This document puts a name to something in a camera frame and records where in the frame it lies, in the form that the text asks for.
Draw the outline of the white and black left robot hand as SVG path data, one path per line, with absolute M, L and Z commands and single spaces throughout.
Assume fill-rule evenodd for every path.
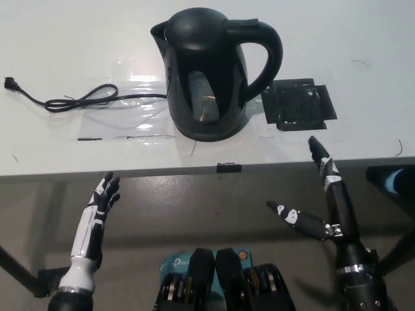
M 71 250 L 71 266 L 62 277 L 58 291 L 71 293 L 93 293 L 94 274 L 102 262 L 102 241 L 105 223 L 114 203 L 121 197 L 120 178 L 109 172 L 105 175 L 84 208 Z

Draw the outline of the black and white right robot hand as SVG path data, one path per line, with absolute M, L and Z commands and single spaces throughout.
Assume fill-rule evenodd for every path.
M 316 137 L 311 136 L 308 143 L 322 180 L 329 220 L 274 201 L 268 201 L 267 207 L 297 232 L 315 240 L 333 241 L 339 274 L 375 271 L 375 257 L 361 242 L 353 204 L 335 161 Z

